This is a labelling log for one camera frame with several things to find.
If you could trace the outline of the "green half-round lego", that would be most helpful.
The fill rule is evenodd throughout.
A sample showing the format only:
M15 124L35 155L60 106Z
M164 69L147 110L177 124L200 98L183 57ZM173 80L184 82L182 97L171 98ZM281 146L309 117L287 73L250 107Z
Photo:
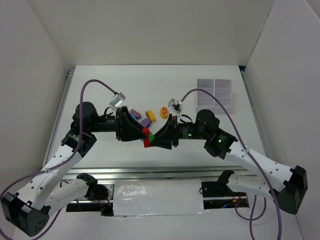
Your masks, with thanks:
M152 132L149 133L149 142L151 143L155 139L155 136Z

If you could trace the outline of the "red rectangular lego brick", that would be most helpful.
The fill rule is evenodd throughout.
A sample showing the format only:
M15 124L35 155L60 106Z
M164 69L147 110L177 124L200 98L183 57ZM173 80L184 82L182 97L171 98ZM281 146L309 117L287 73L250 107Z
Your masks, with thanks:
M150 147L150 130L148 128L143 128L142 129L143 134L145 135L145 138L143 139L143 145L145 148Z

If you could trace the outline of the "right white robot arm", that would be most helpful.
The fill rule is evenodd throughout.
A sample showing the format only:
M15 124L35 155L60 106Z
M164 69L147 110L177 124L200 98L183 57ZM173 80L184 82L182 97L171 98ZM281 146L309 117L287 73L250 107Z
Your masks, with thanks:
M204 140L204 149L212 157L241 166L260 178L250 180L226 170L218 179L223 189L277 200L282 211L297 214L308 190L306 170L299 165L283 165L250 150L235 136L222 130L219 124L220 120L207 109L197 113L194 123L179 123L176 116L170 115L166 124L154 135L150 146L170 150L178 146L179 140Z

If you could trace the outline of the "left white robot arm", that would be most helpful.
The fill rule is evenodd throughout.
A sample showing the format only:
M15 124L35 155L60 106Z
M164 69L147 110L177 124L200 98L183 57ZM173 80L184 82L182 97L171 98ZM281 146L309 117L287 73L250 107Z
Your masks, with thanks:
M50 217L75 199L96 199L104 187L88 173L81 173L71 183L56 188L66 173L79 163L96 143L96 132L114 132L116 139L131 142L148 139L144 128L131 116L126 106L112 115L98 115L91 102L76 107L69 132L56 153L39 171L21 179L29 182L16 193L8 189L0 195L5 219L36 240L44 235Z

